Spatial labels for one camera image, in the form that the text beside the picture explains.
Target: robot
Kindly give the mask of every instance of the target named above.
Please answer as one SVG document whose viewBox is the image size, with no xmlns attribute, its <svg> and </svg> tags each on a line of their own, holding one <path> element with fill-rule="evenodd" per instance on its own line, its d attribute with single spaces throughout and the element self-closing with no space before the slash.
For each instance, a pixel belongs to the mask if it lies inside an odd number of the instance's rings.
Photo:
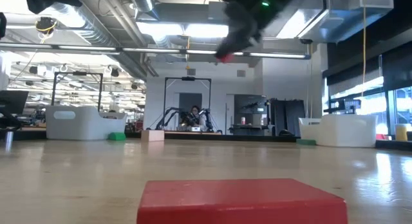
<svg viewBox="0 0 412 224">
<path fill-rule="evenodd" d="M 263 30 L 291 0 L 224 0 L 229 18 L 229 34 L 216 50 L 215 57 L 228 62 L 232 53 L 261 41 Z"/>
</svg>

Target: white wall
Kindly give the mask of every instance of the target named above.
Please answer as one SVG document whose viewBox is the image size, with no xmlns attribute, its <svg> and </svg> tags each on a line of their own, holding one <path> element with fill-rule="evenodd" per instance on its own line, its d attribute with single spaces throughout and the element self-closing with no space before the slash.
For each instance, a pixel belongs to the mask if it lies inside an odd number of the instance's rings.
<svg viewBox="0 0 412 224">
<path fill-rule="evenodd" d="M 225 105 L 227 94 L 266 95 L 268 98 L 301 99 L 306 101 L 308 85 L 313 91 L 313 117 L 322 115 L 322 71 L 328 65 L 327 47 L 319 44 L 312 56 L 313 74 L 310 76 L 311 61 L 290 59 L 263 59 L 255 69 L 247 64 L 190 63 L 196 68 L 197 78 L 212 79 L 211 113 L 217 126 L 225 128 Z M 186 63 L 152 63 L 159 73 L 158 78 L 147 79 L 144 128 L 149 127 L 162 113 L 164 102 L 164 78 L 185 77 Z M 246 70 L 245 78 L 236 76 L 237 70 Z M 202 106 L 208 107 L 209 91 L 200 82 L 177 80 L 167 90 L 166 107 L 178 106 L 178 93 L 201 93 Z"/>
<path fill-rule="evenodd" d="M 163 113 L 164 77 L 186 76 L 185 64 L 163 65 L 156 63 L 153 66 L 161 77 L 147 79 L 144 128 L 149 127 Z M 219 64 L 215 66 L 209 63 L 190 63 L 190 67 L 196 68 L 197 78 L 212 79 L 211 113 L 216 121 L 217 128 L 224 131 L 226 94 L 253 95 L 253 69 L 249 69 L 246 64 Z M 246 70 L 246 77 L 237 78 L 237 70 Z M 176 80 L 167 89 L 166 107 L 178 106 L 177 93 L 201 93 L 203 99 L 202 106 L 208 107 L 209 105 L 209 90 L 198 81 L 183 82 Z"/>
<path fill-rule="evenodd" d="M 319 44 L 317 51 L 312 55 L 311 60 L 292 59 L 263 59 L 262 73 L 259 65 L 254 76 L 255 91 L 259 92 L 262 85 L 262 94 L 268 98 L 279 100 L 300 99 L 306 101 L 309 91 L 309 114 L 310 101 L 313 98 L 314 118 L 322 116 L 322 71 L 327 69 L 328 56 L 327 46 Z"/>
</svg>

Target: red box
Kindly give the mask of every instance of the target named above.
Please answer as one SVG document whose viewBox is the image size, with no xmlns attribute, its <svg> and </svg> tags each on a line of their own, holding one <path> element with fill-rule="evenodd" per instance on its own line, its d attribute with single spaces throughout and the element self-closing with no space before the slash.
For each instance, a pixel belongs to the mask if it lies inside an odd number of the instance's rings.
<svg viewBox="0 0 412 224">
<path fill-rule="evenodd" d="M 292 179 L 148 182 L 138 224 L 347 224 L 346 203 Z"/>
</svg>

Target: white plastic tub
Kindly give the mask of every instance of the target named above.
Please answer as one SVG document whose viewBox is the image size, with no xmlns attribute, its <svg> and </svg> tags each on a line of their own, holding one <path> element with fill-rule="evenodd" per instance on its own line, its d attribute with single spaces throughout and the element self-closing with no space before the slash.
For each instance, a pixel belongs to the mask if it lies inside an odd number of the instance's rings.
<svg viewBox="0 0 412 224">
<path fill-rule="evenodd" d="M 99 113 L 92 106 L 47 106 L 46 134 L 52 140 L 105 140 L 123 133 L 126 119 L 125 113 Z"/>
<path fill-rule="evenodd" d="M 375 147 L 375 115 L 325 115 L 319 126 L 317 145 Z"/>
<path fill-rule="evenodd" d="M 299 128 L 302 140 L 317 140 L 320 118 L 299 118 Z"/>
</svg>

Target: monitor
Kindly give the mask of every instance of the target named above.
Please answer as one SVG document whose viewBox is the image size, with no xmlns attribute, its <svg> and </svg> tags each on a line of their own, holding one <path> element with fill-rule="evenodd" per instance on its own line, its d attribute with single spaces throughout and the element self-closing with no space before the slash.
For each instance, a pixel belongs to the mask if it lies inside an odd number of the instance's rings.
<svg viewBox="0 0 412 224">
<path fill-rule="evenodd" d="M 23 113 L 28 91 L 0 91 L 0 109 L 10 114 L 20 115 Z"/>
</svg>

